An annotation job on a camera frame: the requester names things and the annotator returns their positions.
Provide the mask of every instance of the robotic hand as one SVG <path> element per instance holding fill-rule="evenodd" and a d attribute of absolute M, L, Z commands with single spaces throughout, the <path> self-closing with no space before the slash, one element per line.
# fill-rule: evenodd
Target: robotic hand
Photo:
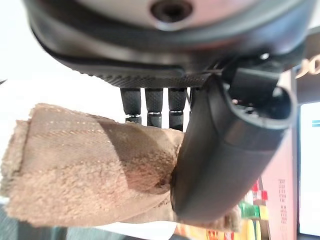
<path fill-rule="evenodd" d="M 62 64 L 121 88 L 128 121 L 170 127 L 191 116 L 172 173 L 176 214 L 220 217 L 250 189 L 294 119 L 277 86 L 299 65 L 314 0 L 24 0 L 42 47 Z"/>

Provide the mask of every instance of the black robotic finger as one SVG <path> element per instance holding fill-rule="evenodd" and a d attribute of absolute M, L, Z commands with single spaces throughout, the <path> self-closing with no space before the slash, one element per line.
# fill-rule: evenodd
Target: black robotic finger
<path fill-rule="evenodd" d="M 161 128 L 162 126 L 162 108 L 163 108 L 164 90 L 162 88 L 146 88 L 145 101 L 147 114 L 147 125 Z"/>
<path fill-rule="evenodd" d="M 186 88 L 169 88 L 169 127 L 183 131 L 184 129 L 184 109 L 187 99 Z"/>
<path fill-rule="evenodd" d="M 121 88 L 123 110 L 126 121 L 141 124 L 141 90 L 140 88 Z"/>
<path fill-rule="evenodd" d="M 283 63 L 267 61 L 243 60 L 230 80 L 213 75 L 192 91 L 171 178 L 172 208 L 184 221 L 210 223 L 239 203 L 294 121 L 295 96 L 277 86 Z"/>
<path fill-rule="evenodd" d="M 198 88 L 198 87 L 191 87 L 191 89 L 190 89 L 190 96 L 189 96 L 190 117 L 191 117 L 191 113 L 192 113 L 192 108 L 195 105 L 197 93 L 199 91 L 200 91 L 200 88 Z"/>

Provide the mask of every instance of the monitor screen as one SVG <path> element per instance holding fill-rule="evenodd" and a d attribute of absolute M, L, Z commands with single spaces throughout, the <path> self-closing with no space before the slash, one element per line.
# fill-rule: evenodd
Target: monitor screen
<path fill-rule="evenodd" d="M 320 102 L 300 108 L 299 231 L 320 236 Z"/>

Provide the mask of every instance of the black plastic housing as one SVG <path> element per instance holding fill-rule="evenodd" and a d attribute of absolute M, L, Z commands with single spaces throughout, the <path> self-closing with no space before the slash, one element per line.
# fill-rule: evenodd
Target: black plastic housing
<path fill-rule="evenodd" d="M 223 58 L 290 52 L 303 42 L 315 4 L 264 0 L 210 25 L 167 32 L 101 16 L 75 0 L 24 2 L 49 54 L 120 88 L 200 87 Z"/>
<path fill-rule="evenodd" d="M 179 218 L 210 223 L 238 204 L 259 178 L 297 107 L 291 94 L 277 90 L 281 97 L 274 96 L 260 116 L 233 104 L 216 77 L 192 93 L 192 114 L 171 182 Z"/>

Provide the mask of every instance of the brown cloth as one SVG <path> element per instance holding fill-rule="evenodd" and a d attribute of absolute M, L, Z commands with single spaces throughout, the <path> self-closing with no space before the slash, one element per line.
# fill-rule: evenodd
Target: brown cloth
<path fill-rule="evenodd" d="M 182 132 L 48 104 L 30 116 L 17 121 L 2 160 L 0 194 L 9 197 L 10 217 L 64 227 L 184 222 L 170 203 Z M 240 220 L 235 207 L 210 223 L 184 223 L 237 231 Z"/>

